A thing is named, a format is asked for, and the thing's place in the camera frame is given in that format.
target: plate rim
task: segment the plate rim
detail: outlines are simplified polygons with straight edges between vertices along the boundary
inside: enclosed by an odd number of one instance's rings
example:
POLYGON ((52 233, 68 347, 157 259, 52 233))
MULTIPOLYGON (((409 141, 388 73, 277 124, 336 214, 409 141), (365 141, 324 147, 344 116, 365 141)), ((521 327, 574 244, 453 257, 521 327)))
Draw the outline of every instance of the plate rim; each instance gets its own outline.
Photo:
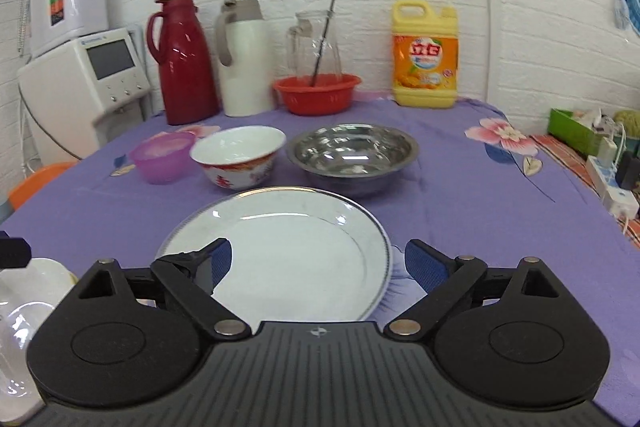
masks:
POLYGON ((243 192, 238 192, 237 194, 231 194, 229 196, 224 196, 223 198, 214 201, 213 203, 209 203, 206 204, 205 206, 203 206, 202 208, 196 210, 193 214, 190 214, 186 219, 183 219, 177 227, 175 227, 171 233, 165 238, 165 240, 162 242, 162 244, 160 245, 160 247, 158 248, 158 251, 156 252, 156 256, 154 257, 154 260, 159 259, 160 257, 162 257, 163 255, 169 255, 169 253, 162 253, 163 250, 166 249, 167 245, 169 244, 169 242, 175 237, 175 235, 177 235, 178 232, 180 232, 180 230, 182 230, 187 224, 188 222, 190 222, 191 219, 195 218, 196 216, 199 216, 200 214, 204 213, 206 210, 216 206, 217 204, 221 204, 221 203, 226 203, 227 201, 233 200, 233 199, 239 199, 239 198, 244 198, 247 196, 250 196, 252 194, 257 194, 260 192, 276 192, 276 191, 280 191, 280 190, 298 190, 301 192, 316 192, 319 194, 324 194, 325 196, 329 196, 332 198, 335 198, 337 200, 343 201, 344 203, 348 203, 353 205, 355 208, 357 208, 359 211, 361 211, 362 213, 365 214, 365 216, 367 216, 369 218, 370 221, 373 222, 373 224, 377 227, 378 231, 380 232, 384 243, 385 243, 385 253, 386 253, 386 267, 385 267, 385 276, 383 277, 382 283, 380 284, 380 287, 378 288, 378 291, 376 292, 376 295, 373 297, 373 300, 369 303, 369 306, 358 316, 357 319, 354 319, 355 321, 362 321, 364 319, 366 319, 367 317, 369 317, 370 314, 372 314, 372 312, 378 307, 378 305, 380 304, 380 301, 382 301, 383 296, 386 293, 386 290, 389 286, 389 281, 391 280, 391 275, 392 275, 392 259, 393 259, 393 253, 392 253, 392 245, 391 245, 391 240, 389 239, 389 236, 386 233, 386 230, 384 229, 384 227, 382 226, 382 224, 379 222, 379 220, 376 219, 376 216, 374 216, 373 214, 371 214, 371 212, 369 212, 364 206, 362 206, 359 203, 356 203, 356 201, 350 200, 347 197, 344 197, 340 194, 336 194, 335 192, 330 192, 328 190, 322 190, 321 188, 313 188, 313 187, 297 187, 297 186, 290 186, 287 187, 286 185, 281 185, 281 186, 277 186, 277 187, 261 187, 261 188, 252 188, 251 190, 245 190, 243 192))
POLYGON ((274 127, 272 125, 239 125, 237 127, 230 127, 228 129, 221 129, 219 131, 216 131, 213 134, 210 134, 209 136, 204 137, 203 139, 195 142, 193 144, 193 146, 191 147, 191 149, 189 150, 189 156, 191 157, 192 160, 194 160, 194 162, 197 162, 199 164, 205 164, 205 165, 213 165, 213 166, 221 166, 221 167, 228 167, 228 166, 232 166, 232 165, 236 165, 239 163, 246 163, 246 162, 250 162, 252 160, 255 159, 260 159, 260 158, 264 158, 265 156, 268 156, 270 154, 273 154, 274 152, 277 152, 278 150, 282 149, 282 147, 287 143, 287 135, 284 133, 284 131, 282 129, 278 129, 277 127, 274 127), (206 140, 209 139, 212 136, 215 137, 219 137, 220 134, 225 133, 225 132, 229 132, 229 131, 233 131, 233 132, 238 132, 236 131, 237 129, 247 129, 249 127, 261 127, 261 128, 265 128, 265 129, 272 129, 272 130, 276 130, 278 131, 279 137, 280 137, 280 144, 274 148, 273 150, 270 150, 269 152, 266 152, 264 154, 260 154, 259 156, 256 156, 255 158, 250 158, 248 160, 234 160, 232 162, 222 162, 222 163, 210 163, 210 162, 204 162, 204 161, 200 161, 200 160, 196 160, 196 158, 193 157, 193 151, 196 149, 196 147, 201 144, 201 143, 206 143, 206 140))

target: purple plastic bowl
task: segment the purple plastic bowl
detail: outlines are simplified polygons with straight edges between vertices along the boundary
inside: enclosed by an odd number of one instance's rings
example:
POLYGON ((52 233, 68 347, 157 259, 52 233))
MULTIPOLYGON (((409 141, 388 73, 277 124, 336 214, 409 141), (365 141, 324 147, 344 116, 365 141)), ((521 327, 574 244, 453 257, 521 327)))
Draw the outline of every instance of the purple plastic bowl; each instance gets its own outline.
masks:
POLYGON ((143 141, 129 155, 148 183, 171 183, 191 164, 189 151, 196 141, 190 132, 172 132, 143 141))

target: orange stool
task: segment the orange stool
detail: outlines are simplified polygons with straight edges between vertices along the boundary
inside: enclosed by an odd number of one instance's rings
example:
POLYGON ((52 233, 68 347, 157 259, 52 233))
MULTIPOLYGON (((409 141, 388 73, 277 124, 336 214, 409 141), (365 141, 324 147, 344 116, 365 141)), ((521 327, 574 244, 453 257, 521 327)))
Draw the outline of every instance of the orange stool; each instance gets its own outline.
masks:
POLYGON ((36 192, 76 163, 78 162, 53 163, 34 172, 9 192, 9 202, 14 210, 18 210, 36 192))

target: blue gripper pad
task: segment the blue gripper pad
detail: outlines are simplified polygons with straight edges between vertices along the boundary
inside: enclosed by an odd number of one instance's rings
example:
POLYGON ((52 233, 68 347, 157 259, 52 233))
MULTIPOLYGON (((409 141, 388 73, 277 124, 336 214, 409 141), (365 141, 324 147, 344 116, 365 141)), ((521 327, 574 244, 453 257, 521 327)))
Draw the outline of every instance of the blue gripper pad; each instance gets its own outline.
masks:
POLYGON ((404 265, 409 275, 427 293, 449 278, 449 271, 443 263, 411 242, 404 247, 404 265))
POLYGON ((231 243, 225 241, 211 253, 211 283, 215 288, 231 270, 231 243))

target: white thermos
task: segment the white thermos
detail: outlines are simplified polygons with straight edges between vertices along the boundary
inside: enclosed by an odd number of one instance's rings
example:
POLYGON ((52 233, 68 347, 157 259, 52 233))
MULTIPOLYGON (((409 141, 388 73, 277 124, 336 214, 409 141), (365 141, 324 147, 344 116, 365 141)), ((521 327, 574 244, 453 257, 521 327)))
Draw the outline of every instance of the white thermos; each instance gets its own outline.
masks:
POLYGON ((273 44, 257 0, 225 1, 215 47, 225 114, 251 116, 275 109, 273 44))

